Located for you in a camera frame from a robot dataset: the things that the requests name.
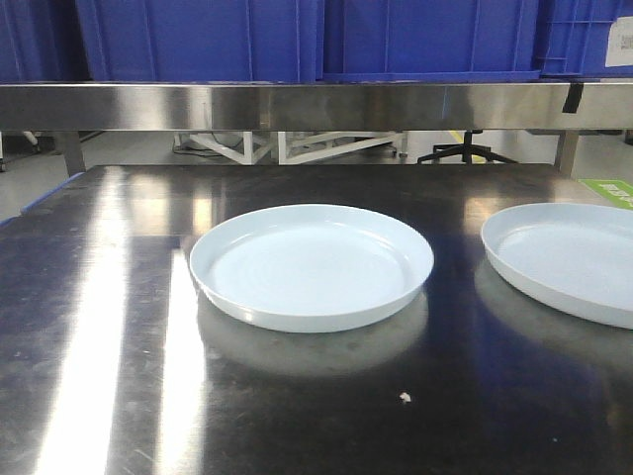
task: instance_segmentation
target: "green sign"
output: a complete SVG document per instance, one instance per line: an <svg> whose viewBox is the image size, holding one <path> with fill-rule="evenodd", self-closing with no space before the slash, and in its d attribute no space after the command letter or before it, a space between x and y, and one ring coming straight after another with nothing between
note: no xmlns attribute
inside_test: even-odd
<svg viewBox="0 0 633 475"><path fill-rule="evenodd" d="M578 180L615 206L633 210L633 186L622 180Z"/></svg>

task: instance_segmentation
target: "black tape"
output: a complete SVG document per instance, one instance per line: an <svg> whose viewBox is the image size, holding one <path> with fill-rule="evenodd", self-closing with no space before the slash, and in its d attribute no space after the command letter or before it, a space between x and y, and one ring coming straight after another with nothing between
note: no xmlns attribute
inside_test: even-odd
<svg viewBox="0 0 633 475"><path fill-rule="evenodd" d="M585 85L581 82L573 82L570 84L570 90L567 93L567 100L563 106L563 114L576 114L583 99L583 90Z"/></svg>

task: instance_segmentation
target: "plate rim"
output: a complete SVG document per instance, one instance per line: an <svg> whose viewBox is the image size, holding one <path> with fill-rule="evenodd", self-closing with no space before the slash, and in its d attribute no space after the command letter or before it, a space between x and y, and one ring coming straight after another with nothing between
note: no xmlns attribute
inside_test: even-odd
<svg viewBox="0 0 633 475"><path fill-rule="evenodd" d="M283 313L283 312L271 312L270 310L265 310L265 309L259 309L259 308L255 308L255 307L250 307L248 305L244 305L241 304L239 302L236 302L235 300L231 300L223 295L221 295L220 293L218 293L217 291L215 291L214 289L212 289L211 287L209 287L208 285L205 284L205 282L203 281L202 277L199 276L197 274L197 272L194 270L194 257L196 255L196 253L199 251L199 249L204 245L204 239L206 236L208 236L210 233L222 229L226 226L230 226L230 225L234 225L235 222L237 220L243 220L243 219L248 219L249 216L252 216L254 214L265 214L265 213L275 213L277 211L281 211L281 210L285 210L288 208L323 208L323 209L334 209L337 210L338 212L341 212L343 210L346 211L350 211L353 213L363 213L366 215L371 215L374 216L380 220L383 221L389 221L391 222L393 225L398 226L400 228L406 229L407 232L409 234L411 234L412 236L415 236L416 239L419 240L419 243L424 247L424 253L426 253L428 255L428 261L425 263L424 267L424 271L421 274L421 279L419 280L419 282L415 283L415 285L413 286L409 286L407 287L404 291L400 292L398 294L397 297L395 298L391 298L389 300L386 300L384 302L381 302L379 305L375 305L375 306L369 306L369 307L363 307L363 308L358 308L358 309L353 309L351 311L346 311L346 312L337 312L337 313L326 313L326 314L313 314L313 315L309 315L309 314L287 314L287 313ZM254 320L257 319L246 319L243 318L242 316L238 316L235 315L232 312L229 312L228 310L226 310L225 308L223 308L224 305L219 305L218 302L216 302L215 299L219 299L221 301L222 304L229 304L232 307L235 308L239 308L242 309L243 311L248 311L248 312L254 312L260 315L265 315L269 318L273 318L273 319L301 319L302 321L306 321L306 320L317 320L317 319L343 319L345 317L351 317L351 316L358 316L359 314L364 314L364 313L369 313L372 311L379 311L382 310L383 312L385 312L384 309L389 309L390 307L393 307L394 305L399 305L399 308L401 308L403 305L400 305L399 303L404 303L404 306L407 305L410 301L412 301L415 296L417 295L417 293L419 292L419 290L421 289L422 285L428 280L428 277L430 276L433 268L434 268L434 264L435 264L435 255L433 252L433 249L430 245L430 243L428 242L428 240L422 235L422 233L420 233L418 230L416 230L415 228L413 228L412 226L410 226L409 224L394 218L392 216L383 214L383 213L379 213L373 210L369 210L366 208L361 208L361 207L354 207L354 206L348 206L348 205L336 205L336 204L330 204L330 203L297 203L297 204L288 204L288 205L279 205L279 206L273 206L273 207L266 207L266 208L260 208L260 209L256 209L250 212L246 212L246 213L242 213L240 215L236 215L232 218L229 218L221 223L219 223L218 225L213 226L212 228L210 228L207 232L205 232L204 234L202 234L201 236L198 237L198 239L196 240L194 246L191 249L191 252L189 253L190 259L189 259L189 268L190 268L190 272L192 274L192 276L194 277L195 281L198 283L198 285L200 286L200 288L203 290L203 292L205 293L205 295L207 296L207 298L209 300L211 300L211 302L219 307L223 312L228 313L231 317L234 317L236 319L239 319L243 322L255 325L257 327L263 327L263 328L267 328L267 329L271 329L271 330L278 330L277 328L273 328L273 327L269 327L269 326L262 326L259 323L256 323ZM372 325L374 323L377 323L385 318L387 318L388 316L392 315L394 312L389 312L387 315L383 316L383 317L379 317L379 318L374 318L374 319L370 319L367 321L367 323L362 324L360 326L355 325L353 327L350 326L341 326L341 328L339 330L331 330L331 331L327 331L327 332L338 332L341 330L352 330L352 329L356 329L359 327L363 327L363 326L367 326L367 325ZM322 333L322 332L315 332L315 331L297 331L297 330L288 330L288 329L283 329L282 331L284 332L294 332L294 333Z"/></svg>
<svg viewBox="0 0 633 475"><path fill-rule="evenodd" d="M498 220L500 217L502 217L502 215L505 214L512 214L512 213L520 213L521 210L525 210L527 208L550 208L550 209L564 209L564 208L576 208L578 209L591 209L594 213L595 212L604 212L606 211L607 213L611 213L611 214L616 214L616 215L621 215L621 216L631 216L633 218L633 215L625 215L624 213L629 213L628 210L623 210L620 208L615 208L612 206L607 206L607 205L596 205L596 204L589 204L589 203L561 203L561 202L555 202L555 203L548 203L548 202L540 202L540 203L528 203L528 204L522 204L522 205L516 205L516 206L510 206L507 208L504 208L502 210L499 210L498 212L492 214L491 216L489 216L485 222L482 224L481 230L480 230L480 238L484 244L484 248L486 251L486 255L489 259L489 261L491 262L491 265L493 266L493 268L495 269L496 272L498 272L501 277L507 281L510 285L512 285L513 287L517 288L519 291L525 293L526 295L534 298L535 300L538 300L552 308L555 308L557 310L561 310L565 313L568 313L570 315L576 316L576 317L580 317L592 322L597 322L597 323L601 323L601 324L606 324L606 325L612 325L612 326L616 326L616 327L621 327L621 328L626 328L629 330L633 330L633 320L629 323L629 324L622 324L622 323L618 323L615 324L613 323L613 318L611 317L607 317L607 318L603 318L601 315L595 316L594 314L590 313L590 312L575 312L575 311L571 311L569 310L569 307L566 305L556 305L555 303L552 303L550 301L550 298L548 296L546 296L545 298L541 297L541 296L536 296L534 295L536 292L532 292L529 290L526 290L524 288L522 288L522 286L520 285L520 282L513 282L511 278L508 278L505 275L505 271L509 271L512 272L516 275L518 275L520 278L529 281L532 285L539 287L540 289L542 289L543 291L545 291L545 293L556 293L559 296L564 297L565 300L568 300L570 302L574 303L582 303L582 304L586 304L589 305L591 308L594 309L601 309L601 310L607 310L610 311L611 313L618 313L618 314L622 314L622 316L628 316L633 317L633 309L627 309L627 308L623 308L623 307L618 307L615 305L609 305L609 304L604 304L604 303L600 303L597 302L596 300L593 299L584 299L581 297L578 297L576 295L570 294L569 292L560 290L558 288L555 288L553 286L550 285L546 285L543 282L541 282L540 280L536 280L535 278L529 276L528 274L526 274L525 272L519 271L517 270L514 266L508 264L504 259L502 259L499 254L497 253L497 250L495 247L492 246L492 244L489 242L489 234L490 232L487 232L487 228L491 225L491 223L494 222L494 220ZM526 223L525 226L532 226L534 224L537 223ZM621 320L622 317L617 317L615 318L615 320Z"/></svg>

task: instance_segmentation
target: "white plate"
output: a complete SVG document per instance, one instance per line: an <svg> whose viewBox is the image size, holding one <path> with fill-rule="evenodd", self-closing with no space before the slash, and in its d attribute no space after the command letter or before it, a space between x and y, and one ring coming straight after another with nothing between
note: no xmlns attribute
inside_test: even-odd
<svg viewBox="0 0 633 475"><path fill-rule="evenodd" d="M326 333L408 304L433 266L428 242L388 216L332 205L247 213L202 236L192 274L227 314L266 329Z"/></svg>
<svg viewBox="0 0 633 475"><path fill-rule="evenodd" d="M568 314L633 329L633 213L541 203L502 210L482 227L507 282Z"/></svg>

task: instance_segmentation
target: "black office chair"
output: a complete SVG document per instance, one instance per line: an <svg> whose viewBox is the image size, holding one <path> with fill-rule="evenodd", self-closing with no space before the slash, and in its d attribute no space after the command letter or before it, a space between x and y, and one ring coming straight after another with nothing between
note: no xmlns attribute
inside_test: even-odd
<svg viewBox="0 0 633 475"><path fill-rule="evenodd" d="M439 160L447 156L461 155L462 161L469 165L473 164L473 155L482 156L486 161L500 161L502 163L516 163L515 160L499 155L491 151L489 146L473 144L473 134L480 134L483 131L466 131L464 143L441 143L433 146L433 153L421 156L417 163L420 164L428 160Z"/></svg>

